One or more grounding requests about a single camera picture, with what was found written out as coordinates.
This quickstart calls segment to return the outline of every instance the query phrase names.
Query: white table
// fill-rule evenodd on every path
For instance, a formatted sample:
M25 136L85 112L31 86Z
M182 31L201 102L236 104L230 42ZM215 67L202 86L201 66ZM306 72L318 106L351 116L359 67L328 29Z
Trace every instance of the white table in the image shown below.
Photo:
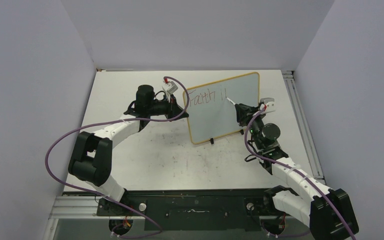
M82 125L118 119L135 100L139 85L161 89L163 76L181 81L187 88L250 72L260 74L260 97L274 98L276 111L264 118L281 130L282 149L311 174L285 82L280 70L223 71L103 71L98 72L90 93ZM183 90L175 96L183 107ZM87 132L99 129L89 128ZM199 190L271 188L285 185L264 170L257 160L245 162L248 155L240 133L193 145L185 119L150 122L112 153L112 176L128 190ZM87 183L68 175L67 182L92 189ZM76 191L65 187L64 191Z

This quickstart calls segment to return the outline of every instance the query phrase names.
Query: white marker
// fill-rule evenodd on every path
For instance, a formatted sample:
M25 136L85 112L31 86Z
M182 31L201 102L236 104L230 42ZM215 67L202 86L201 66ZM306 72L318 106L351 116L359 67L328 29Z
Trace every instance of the white marker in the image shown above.
M233 106L236 104L236 103L234 103L230 98L226 97L226 99L227 99L230 103L232 103Z

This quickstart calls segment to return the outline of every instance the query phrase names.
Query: gray wall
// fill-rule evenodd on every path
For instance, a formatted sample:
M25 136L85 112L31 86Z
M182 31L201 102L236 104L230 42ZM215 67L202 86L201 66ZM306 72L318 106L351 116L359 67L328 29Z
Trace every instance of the gray wall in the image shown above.
M0 0L0 239L42 239L61 185L44 157L80 125L95 75L59 0ZM64 177L73 138L51 155Z
M295 78L326 182L384 239L384 0L336 0Z
M62 0L102 69L298 66L334 0Z

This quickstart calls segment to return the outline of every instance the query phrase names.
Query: whiteboard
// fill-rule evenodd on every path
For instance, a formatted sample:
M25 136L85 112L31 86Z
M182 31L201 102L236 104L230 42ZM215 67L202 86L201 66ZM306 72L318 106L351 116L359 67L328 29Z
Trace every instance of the whiteboard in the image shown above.
M189 117L190 141L201 144L229 134L239 132L242 127L236 122L235 107L226 99L235 103L257 106L260 99L260 74L250 72L239 76L217 80L187 89L190 104ZM186 104L186 93L183 92Z

